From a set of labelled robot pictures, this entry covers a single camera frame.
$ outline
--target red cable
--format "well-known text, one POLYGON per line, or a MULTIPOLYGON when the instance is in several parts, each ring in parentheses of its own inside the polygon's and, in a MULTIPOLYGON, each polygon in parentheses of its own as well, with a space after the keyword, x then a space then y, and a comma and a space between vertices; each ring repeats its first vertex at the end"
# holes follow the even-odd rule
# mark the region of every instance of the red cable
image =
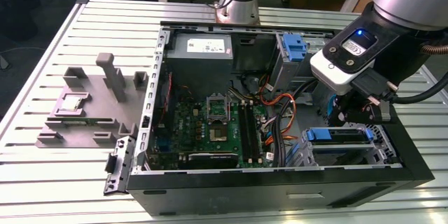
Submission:
POLYGON ((160 116, 159 124, 161 123, 163 116, 165 115, 165 109, 167 109, 167 105, 168 105, 168 102, 169 102, 171 87, 172 87, 172 73, 169 73, 169 87, 168 87, 168 94, 167 94, 167 98, 165 98, 165 103, 164 103, 164 105, 163 105, 163 111, 161 111, 161 116, 160 116))

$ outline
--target label sticker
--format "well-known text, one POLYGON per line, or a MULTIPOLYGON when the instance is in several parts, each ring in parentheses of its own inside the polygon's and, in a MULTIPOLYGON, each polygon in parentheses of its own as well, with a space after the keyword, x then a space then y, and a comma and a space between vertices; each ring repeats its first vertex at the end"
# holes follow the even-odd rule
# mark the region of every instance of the label sticker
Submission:
POLYGON ((267 83, 267 85, 264 87, 272 92, 273 87, 271 86, 271 84, 267 83))
POLYGON ((187 52, 217 52, 225 53, 223 39, 188 39, 187 52))
POLYGON ((84 121, 63 121, 63 124, 71 125, 71 126, 85 126, 87 122, 84 121))
POLYGON ((267 155, 265 155, 265 156, 267 156, 267 157, 265 157, 267 160, 273 161, 273 153, 272 153, 272 152, 267 152, 265 154, 267 154, 267 155))
POLYGON ((351 39, 344 42, 343 48, 355 56, 360 56, 365 52, 365 48, 351 39))

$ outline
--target motherboard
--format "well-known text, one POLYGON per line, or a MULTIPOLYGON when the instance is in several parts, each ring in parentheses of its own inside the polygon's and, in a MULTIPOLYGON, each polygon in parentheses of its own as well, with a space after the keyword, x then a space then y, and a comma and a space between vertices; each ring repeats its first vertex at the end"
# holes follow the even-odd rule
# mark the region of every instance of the motherboard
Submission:
POLYGON ((171 136, 156 139, 151 169, 263 168, 259 129, 265 108, 211 96, 204 102, 179 102, 171 136))

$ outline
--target slotted metal table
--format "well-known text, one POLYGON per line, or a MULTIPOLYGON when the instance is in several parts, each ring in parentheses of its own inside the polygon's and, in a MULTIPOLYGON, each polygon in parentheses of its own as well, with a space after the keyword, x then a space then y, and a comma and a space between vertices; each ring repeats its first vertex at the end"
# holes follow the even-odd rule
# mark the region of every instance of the slotted metal table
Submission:
MULTIPOLYGON (((263 25, 343 29, 356 14, 260 8, 263 25)), ((115 0, 77 3, 0 123, 1 223, 445 223, 448 219, 448 95, 397 105, 403 124, 436 180, 356 208, 152 217, 127 196, 103 196, 111 149, 37 149, 36 136, 65 85, 69 66, 100 74, 99 52, 115 54, 123 74, 152 73, 160 21, 215 22, 205 5, 115 0)), ((433 85, 427 68, 401 84, 400 95, 433 85)))

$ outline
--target cable connector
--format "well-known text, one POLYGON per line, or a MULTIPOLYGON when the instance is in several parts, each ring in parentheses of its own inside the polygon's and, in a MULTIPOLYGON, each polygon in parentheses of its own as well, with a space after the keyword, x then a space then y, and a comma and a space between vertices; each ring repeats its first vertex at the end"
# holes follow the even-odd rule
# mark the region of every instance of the cable connector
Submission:
POLYGON ((397 86, 389 82, 372 68, 368 68, 351 82, 353 89, 376 106, 380 101, 391 101, 397 95, 397 86))

